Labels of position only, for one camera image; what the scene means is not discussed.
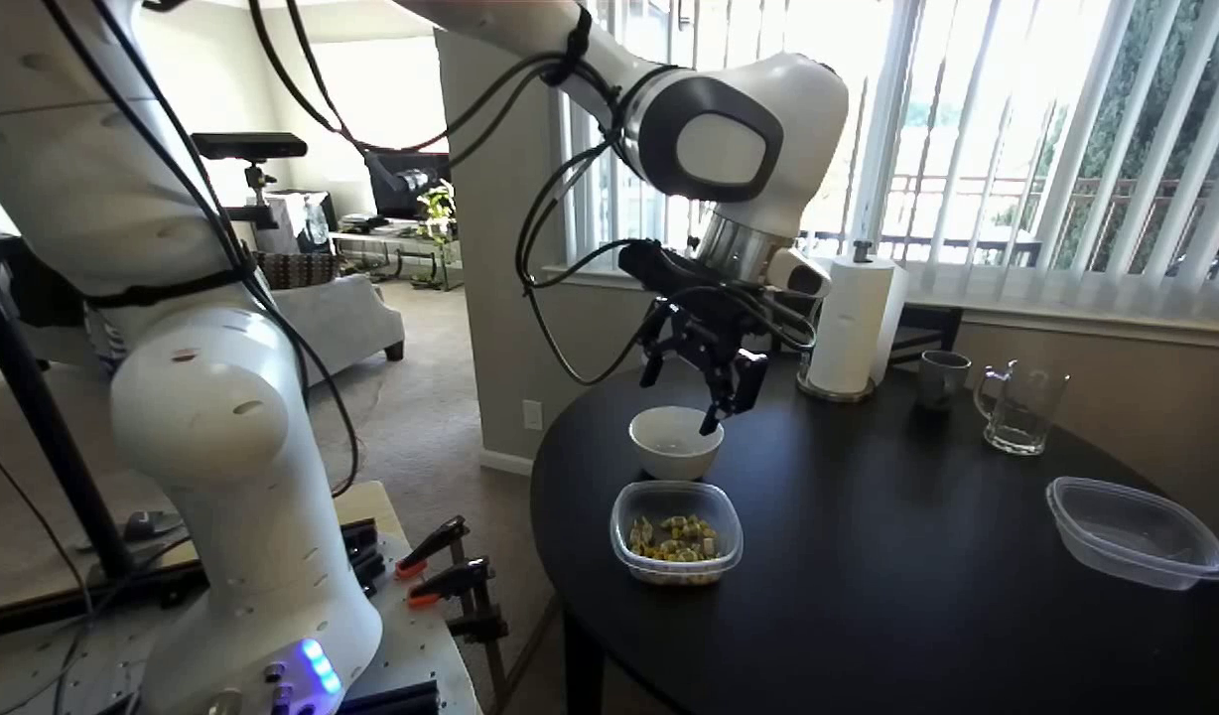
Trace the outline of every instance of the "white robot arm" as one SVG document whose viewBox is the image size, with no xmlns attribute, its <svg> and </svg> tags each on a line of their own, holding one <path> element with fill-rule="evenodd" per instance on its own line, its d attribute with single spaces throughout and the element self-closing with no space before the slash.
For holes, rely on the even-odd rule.
<svg viewBox="0 0 1219 715">
<path fill-rule="evenodd" d="M 377 650 L 327 470 L 296 397 L 292 345 L 227 243 L 197 163 L 127 43 L 133 0 L 0 0 L 0 204 L 28 245 L 124 335 L 116 443 L 173 499 L 209 590 L 159 634 L 144 711 L 335 711 Z M 721 282 L 763 282 L 834 153 L 844 86 L 802 57 L 693 76 L 647 62 L 572 0 L 403 0 L 516 57 L 569 51 L 556 83 L 660 190 L 715 197 L 693 262 L 631 245 L 660 295 L 654 352 L 693 357 L 721 411 L 754 397 Z"/>
</svg>

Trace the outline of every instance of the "small bowl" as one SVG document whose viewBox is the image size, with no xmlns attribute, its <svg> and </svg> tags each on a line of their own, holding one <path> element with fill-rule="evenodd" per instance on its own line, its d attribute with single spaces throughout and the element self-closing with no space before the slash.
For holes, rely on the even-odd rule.
<svg viewBox="0 0 1219 715">
<path fill-rule="evenodd" d="M 635 519 L 697 516 L 715 528 L 715 557 L 654 561 L 631 549 Z M 741 528 L 730 498 L 715 486 L 635 479 L 621 488 L 606 519 L 617 561 L 642 584 L 701 589 L 717 584 L 741 561 Z"/>
<path fill-rule="evenodd" d="M 639 451 L 642 471 L 660 479 L 697 479 L 712 471 L 721 447 L 721 426 L 697 431 L 701 410 L 654 404 L 631 415 L 627 431 Z"/>
</svg>

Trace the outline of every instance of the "round black table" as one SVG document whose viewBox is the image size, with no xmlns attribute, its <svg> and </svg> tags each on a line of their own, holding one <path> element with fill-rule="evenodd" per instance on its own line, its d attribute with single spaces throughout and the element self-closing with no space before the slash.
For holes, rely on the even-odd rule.
<svg viewBox="0 0 1219 715">
<path fill-rule="evenodd" d="M 746 550 L 715 589 L 631 580 L 606 544 L 639 476 L 627 422 L 708 404 L 693 374 L 583 394 L 533 470 L 533 528 L 569 623 L 569 711 L 598 711 L 613 654 L 676 711 L 1219 711 L 1219 584 L 1155 590 L 1080 568 L 1043 507 L 1053 476 L 1139 479 L 1073 431 L 1015 462 L 967 404 L 912 411 L 895 374 L 861 404 L 774 365 L 726 422 L 712 479 Z"/>
</svg>

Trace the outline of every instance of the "window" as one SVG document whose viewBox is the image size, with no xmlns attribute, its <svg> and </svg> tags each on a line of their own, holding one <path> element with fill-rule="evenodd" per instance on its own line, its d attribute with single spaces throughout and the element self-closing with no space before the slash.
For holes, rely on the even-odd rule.
<svg viewBox="0 0 1219 715">
<path fill-rule="evenodd" d="M 639 57 L 701 70 L 810 51 L 850 86 L 799 250 L 853 239 L 917 295 L 1082 312 L 1219 312 L 1219 0 L 597 0 Z M 569 111 L 569 145 L 591 121 Z M 622 163 L 577 196 L 577 250 L 685 245 L 708 208 Z"/>
</svg>

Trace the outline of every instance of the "clear plastic container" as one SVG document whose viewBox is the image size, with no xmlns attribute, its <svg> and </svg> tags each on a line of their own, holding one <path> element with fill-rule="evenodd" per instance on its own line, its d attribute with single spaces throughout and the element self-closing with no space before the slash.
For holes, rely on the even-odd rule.
<svg viewBox="0 0 1219 715">
<path fill-rule="evenodd" d="M 1056 476 L 1043 499 L 1061 544 L 1097 572 L 1165 590 L 1219 580 L 1215 532 L 1175 499 L 1090 476 Z"/>
<path fill-rule="evenodd" d="M 650 561 L 631 549 L 635 519 L 697 516 L 715 528 L 712 561 Z M 606 519 L 617 561 L 647 584 L 697 589 L 717 584 L 741 557 L 741 528 L 730 498 L 715 486 L 635 479 L 621 488 Z"/>
</svg>

